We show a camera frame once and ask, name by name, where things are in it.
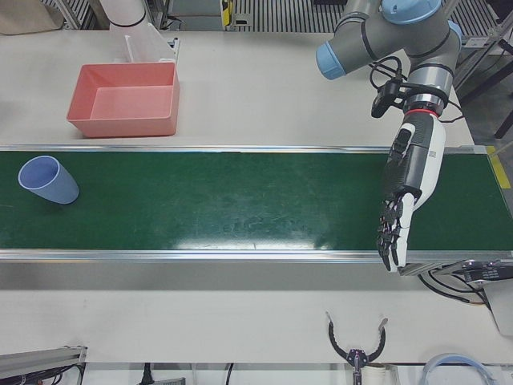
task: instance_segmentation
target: robotic arm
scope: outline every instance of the robotic arm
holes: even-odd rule
[[[317,49],[327,79],[380,63],[400,49],[411,62],[408,83],[398,65],[395,77],[378,88],[372,110],[373,117],[390,106],[405,114],[383,173],[377,246],[389,271],[406,264],[413,212],[438,180],[446,139],[438,117],[449,99],[461,34],[445,19],[441,0],[349,0],[334,37]]]

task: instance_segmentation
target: plastic cup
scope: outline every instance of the plastic cup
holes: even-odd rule
[[[369,364],[362,368],[362,383],[366,385],[383,385],[386,367],[380,364]]]
[[[79,196],[73,176],[53,156],[37,156],[19,170],[19,184],[49,201],[68,205]]]

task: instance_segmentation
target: wire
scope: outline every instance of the wire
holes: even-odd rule
[[[383,65],[383,63],[385,62],[389,62],[389,61],[395,61],[396,64],[398,65],[397,68],[394,70],[393,68],[390,68],[390,67],[385,67]],[[374,82],[374,72],[379,72],[383,75],[386,75],[386,76],[389,76],[390,78],[393,78],[393,77],[396,77],[396,78],[399,78],[399,79],[402,79],[403,76],[402,76],[402,63],[401,63],[401,59],[398,58],[397,56],[387,56],[381,60],[378,60],[377,62],[373,62],[372,65],[372,70],[370,70],[370,73],[369,73],[369,81],[370,81],[370,84],[372,84],[372,87],[374,87],[375,89],[378,89],[379,86]],[[385,73],[384,71],[381,71],[380,68],[384,68],[388,71],[392,71],[394,73],[394,76],[390,75],[390,74],[387,74]]]
[[[453,295],[453,294],[448,294],[441,290],[438,290],[436,287],[427,283],[427,281],[424,279],[424,277],[421,274],[419,274],[417,277],[420,280],[420,282],[422,282],[424,284],[425,287],[427,287],[431,291],[434,291],[436,294],[442,295],[443,297],[452,298],[452,299],[455,299],[456,301],[460,301],[463,303],[471,303],[471,301],[469,299],[459,297],[459,296]]]
[[[226,375],[226,385],[230,384],[230,377],[232,376],[233,365],[235,365],[235,363],[230,363],[230,366],[228,367],[228,374]]]
[[[507,38],[507,42],[506,43],[509,43],[510,40],[511,40],[511,36],[513,36],[513,30],[511,30],[510,32],[510,36],[509,38]],[[500,62],[500,59],[502,59],[504,57],[504,54],[506,53],[506,48],[503,48],[503,51],[501,52],[499,58],[497,60],[495,60],[493,62],[493,64],[491,64],[489,67],[487,67],[486,70],[482,70],[480,72],[477,73],[477,75],[482,75],[484,74],[485,72],[488,72],[489,70],[491,70],[493,67],[495,67],[499,62]]]
[[[449,290],[453,290],[455,291],[456,293],[475,293],[475,289],[472,289],[472,290],[462,290],[462,289],[456,289],[455,287],[452,287],[452,286],[449,286],[449,285],[446,285],[445,283],[439,281],[432,273],[431,271],[433,270],[430,270],[427,272],[427,274],[430,276],[430,278],[435,281],[436,283],[438,283],[440,286],[443,286],[445,287],[446,289],[449,289]]]
[[[487,295],[484,293],[484,289],[474,288],[472,285],[470,285],[468,282],[466,282],[463,278],[458,277],[456,274],[452,274],[452,277],[458,279],[459,281],[461,281],[462,283],[464,283],[465,285],[470,287],[474,291],[475,295],[477,295],[479,298],[481,298],[481,301],[483,301],[483,303],[486,305],[488,310],[491,311],[490,301],[488,301]]]
[[[56,367],[45,371],[35,371],[26,375],[16,375],[7,379],[0,379],[0,385],[19,385],[20,383],[32,384],[45,379],[53,379],[52,385],[56,385],[62,380],[63,373],[65,371],[69,371],[73,367],[79,369],[80,379],[82,380],[84,369],[82,366],[74,364],[67,367]]]
[[[395,61],[396,64],[397,64],[397,68],[393,69],[392,67],[388,67],[385,64],[383,64],[384,62],[387,62],[387,61]],[[369,73],[370,84],[372,85],[372,87],[374,87],[377,90],[379,90],[382,86],[378,86],[376,84],[376,82],[374,81],[374,72],[379,72],[380,74],[382,74],[382,75],[384,75],[384,76],[386,76],[386,77],[388,77],[390,79],[395,78],[395,79],[402,79],[404,81],[408,80],[408,78],[402,74],[401,59],[398,58],[397,56],[387,56],[384,59],[381,59],[381,60],[379,60],[377,62],[373,62],[372,64],[369,64],[369,67],[372,68],[372,70]],[[418,90],[418,89],[421,89],[421,88],[425,88],[427,86],[423,86],[423,85],[420,85],[420,84],[402,83],[401,87],[409,88],[410,90],[416,90],[416,89]],[[440,120],[440,123],[450,124],[450,123],[454,123],[454,122],[456,122],[458,120],[464,119],[465,116],[463,115],[462,108],[458,104],[453,102],[452,100],[446,99],[446,101],[449,104],[452,104],[453,106],[455,106],[461,112],[461,115],[458,116],[457,118],[452,119],[452,120]]]
[[[436,294],[439,294],[439,295],[442,295],[443,297],[446,297],[446,298],[451,298],[451,299],[454,299],[456,301],[460,301],[460,302],[463,302],[463,303],[466,303],[466,304],[469,304],[469,305],[484,305],[486,306],[488,309],[490,309],[490,304],[488,303],[487,299],[481,294],[479,293],[477,290],[475,290],[474,288],[472,288],[472,286],[470,286],[470,288],[472,288],[473,290],[475,291],[472,291],[472,293],[476,294],[479,298],[481,298],[482,302],[475,302],[475,301],[471,301],[470,299],[468,298],[464,298],[464,297],[459,297],[458,295],[454,295],[454,294],[449,294],[449,293],[446,293],[445,291],[441,291],[440,289],[437,289],[436,287],[432,286],[431,284],[429,284],[425,279],[424,277],[419,274],[418,276],[418,279],[420,280],[420,282],[422,282],[424,284],[425,287],[427,287],[429,290],[431,291],[434,291]]]
[[[451,120],[440,120],[440,123],[454,123],[458,120],[461,120],[463,118],[465,118],[465,116],[463,115],[463,109],[458,105],[456,104],[455,102],[453,102],[452,100],[449,100],[449,104],[452,104],[453,106],[455,106],[457,109],[459,109],[459,111],[462,113],[460,116],[458,116],[457,118],[454,118],[454,119],[451,119]]]

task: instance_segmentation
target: yellow tape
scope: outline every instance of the yellow tape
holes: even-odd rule
[[[494,146],[487,146],[488,155],[495,152]],[[495,177],[499,182],[500,188],[511,188],[510,180],[507,178],[506,171],[504,171],[503,164],[500,162],[498,156],[491,156],[491,167],[494,169]]]
[[[233,0],[223,0],[223,26],[232,24]]]

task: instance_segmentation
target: metal bracket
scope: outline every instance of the metal bracket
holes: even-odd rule
[[[83,364],[86,360],[86,353],[87,348],[84,346],[67,346],[48,351],[0,355],[0,379],[56,367]]]

